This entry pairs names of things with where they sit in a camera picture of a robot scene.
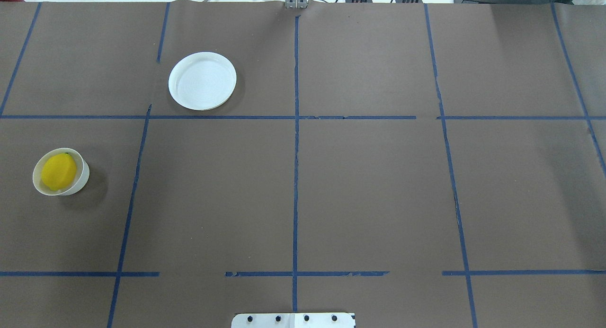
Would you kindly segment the white bowl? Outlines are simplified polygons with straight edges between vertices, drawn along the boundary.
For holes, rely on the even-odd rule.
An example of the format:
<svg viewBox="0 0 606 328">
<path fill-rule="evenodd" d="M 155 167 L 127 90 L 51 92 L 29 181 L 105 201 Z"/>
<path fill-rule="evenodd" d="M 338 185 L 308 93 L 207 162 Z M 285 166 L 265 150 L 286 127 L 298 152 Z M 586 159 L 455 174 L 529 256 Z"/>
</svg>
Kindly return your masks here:
<svg viewBox="0 0 606 328">
<path fill-rule="evenodd" d="M 73 183 L 69 186 L 69 188 L 65 188 L 59 191 L 52 191 L 47 186 L 43 184 L 41 181 L 41 171 L 43 169 L 43 165 L 47 162 L 47 160 L 59 153 L 68 153 L 75 160 L 77 165 L 77 173 L 76 177 L 73 180 Z M 37 163 L 32 172 L 32 183 L 36 190 L 43 195 L 48 196 L 67 196 L 73 195 L 76 192 L 82 190 L 89 179 L 89 165 L 86 163 L 84 158 L 80 155 L 79 152 L 70 148 L 58 148 L 54 149 L 48 153 L 46 153 Z"/>
</svg>

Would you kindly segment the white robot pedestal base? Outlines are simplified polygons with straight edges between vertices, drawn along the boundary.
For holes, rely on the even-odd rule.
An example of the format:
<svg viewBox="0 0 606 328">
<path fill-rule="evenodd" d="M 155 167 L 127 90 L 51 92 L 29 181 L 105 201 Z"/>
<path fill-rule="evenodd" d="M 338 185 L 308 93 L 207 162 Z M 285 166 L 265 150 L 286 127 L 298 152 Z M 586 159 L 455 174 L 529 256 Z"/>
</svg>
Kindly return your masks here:
<svg viewBox="0 0 606 328">
<path fill-rule="evenodd" d="M 241 313 L 235 315 L 232 328 L 355 328 L 353 313 Z"/>
</svg>

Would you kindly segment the white round plate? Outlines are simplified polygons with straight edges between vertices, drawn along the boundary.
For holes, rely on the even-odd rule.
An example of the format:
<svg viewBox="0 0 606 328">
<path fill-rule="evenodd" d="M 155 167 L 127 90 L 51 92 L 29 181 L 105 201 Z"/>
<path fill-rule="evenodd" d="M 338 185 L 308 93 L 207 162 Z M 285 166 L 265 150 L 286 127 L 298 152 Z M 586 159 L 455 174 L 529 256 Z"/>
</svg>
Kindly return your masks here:
<svg viewBox="0 0 606 328">
<path fill-rule="evenodd" d="M 171 70 L 169 94 L 184 108 L 206 111 L 223 105 L 233 94 L 237 72 L 233 63 L 218 53 L 190 54 Z"/>
</svg>

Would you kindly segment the brown paper table cover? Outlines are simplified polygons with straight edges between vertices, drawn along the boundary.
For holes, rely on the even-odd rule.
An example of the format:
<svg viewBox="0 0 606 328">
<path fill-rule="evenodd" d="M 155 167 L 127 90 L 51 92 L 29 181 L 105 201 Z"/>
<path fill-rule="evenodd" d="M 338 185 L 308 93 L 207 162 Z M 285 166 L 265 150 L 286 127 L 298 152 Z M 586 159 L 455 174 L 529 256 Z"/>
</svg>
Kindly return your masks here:
<svg viewBox="0 0 606 328">
<path fill-rule="evenodd" d="M 40 194 L 58 148 L 89 179 Z M 605 7 L 2 3 L 1 326 L 280 311 L 603 328 Z"/>
</svg>

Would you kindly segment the yellow lemon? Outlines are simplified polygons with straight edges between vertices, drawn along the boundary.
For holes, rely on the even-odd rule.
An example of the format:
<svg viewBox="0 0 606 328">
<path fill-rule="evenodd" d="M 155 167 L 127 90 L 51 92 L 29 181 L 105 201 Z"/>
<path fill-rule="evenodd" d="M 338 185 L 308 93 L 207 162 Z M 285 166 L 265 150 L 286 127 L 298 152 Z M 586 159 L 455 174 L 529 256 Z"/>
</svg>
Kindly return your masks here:
<svg viewBox="0 0 606 328">
<path fill-rule="evenodd" d="M 50 157 L 43 165 L 41 181 L 52 191 L 59 191 L 73 183 L 76 177 L 77 165 L 68 153 L 59 153 Z"/>
</svg>

